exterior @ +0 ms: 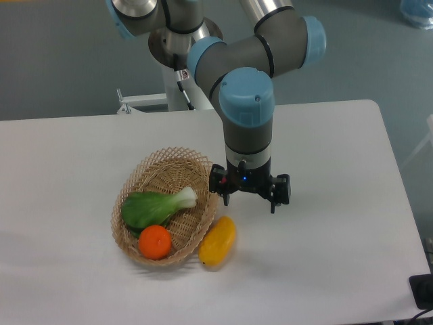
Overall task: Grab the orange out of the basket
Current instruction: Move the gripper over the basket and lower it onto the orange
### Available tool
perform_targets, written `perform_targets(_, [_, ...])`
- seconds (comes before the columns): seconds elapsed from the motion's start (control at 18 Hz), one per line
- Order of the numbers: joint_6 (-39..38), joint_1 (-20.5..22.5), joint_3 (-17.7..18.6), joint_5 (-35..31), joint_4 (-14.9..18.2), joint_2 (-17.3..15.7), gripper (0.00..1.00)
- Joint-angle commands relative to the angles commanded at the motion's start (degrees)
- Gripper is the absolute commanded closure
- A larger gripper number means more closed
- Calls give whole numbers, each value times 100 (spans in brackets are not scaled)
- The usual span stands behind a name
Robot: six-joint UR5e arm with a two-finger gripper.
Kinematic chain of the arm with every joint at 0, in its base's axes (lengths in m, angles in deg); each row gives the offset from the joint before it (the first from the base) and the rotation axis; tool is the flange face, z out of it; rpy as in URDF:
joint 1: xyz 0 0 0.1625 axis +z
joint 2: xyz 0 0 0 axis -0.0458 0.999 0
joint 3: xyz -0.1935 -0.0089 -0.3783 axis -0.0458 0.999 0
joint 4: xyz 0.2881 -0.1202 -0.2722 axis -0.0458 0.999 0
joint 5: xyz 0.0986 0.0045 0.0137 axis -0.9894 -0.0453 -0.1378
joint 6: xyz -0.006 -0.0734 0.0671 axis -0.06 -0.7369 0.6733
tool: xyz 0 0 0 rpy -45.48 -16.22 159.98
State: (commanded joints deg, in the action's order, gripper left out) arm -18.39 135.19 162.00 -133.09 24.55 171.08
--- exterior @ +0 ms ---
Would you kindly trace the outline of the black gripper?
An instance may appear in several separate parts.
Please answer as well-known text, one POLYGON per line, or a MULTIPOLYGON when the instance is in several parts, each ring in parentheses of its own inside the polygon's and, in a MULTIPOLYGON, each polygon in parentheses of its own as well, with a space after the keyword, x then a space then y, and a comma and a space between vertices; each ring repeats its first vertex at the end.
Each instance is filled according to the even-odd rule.
POLYGON ((271 159, 256 169, 241 168, 227 161, 227 170, 213 164, 209 175, 209 192, 223 198, 223 204, 229 205, 230 195, 234 192, 258 194, 271 203, 271 213, 275 208, 290 203, 290 176, 281 174, 271 176, 271 159))

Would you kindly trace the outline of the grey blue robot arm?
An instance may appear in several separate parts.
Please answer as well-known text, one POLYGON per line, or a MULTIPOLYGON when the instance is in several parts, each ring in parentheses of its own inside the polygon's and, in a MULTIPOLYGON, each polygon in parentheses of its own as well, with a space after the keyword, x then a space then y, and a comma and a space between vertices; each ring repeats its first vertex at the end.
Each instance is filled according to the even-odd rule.
POLYGON ((299 16, 291 1, 242 1, 251 37, 224 42, 201 1, 107 1, 127 39, 148 34, 153 57, 205 96, 223 124, 225 166, 213 165, 209 190, 258 194, 272 207, 290 201, 290 177, 271 174, 275 97, 273 78, 319 61, 326 34, 313 16, 299 16))

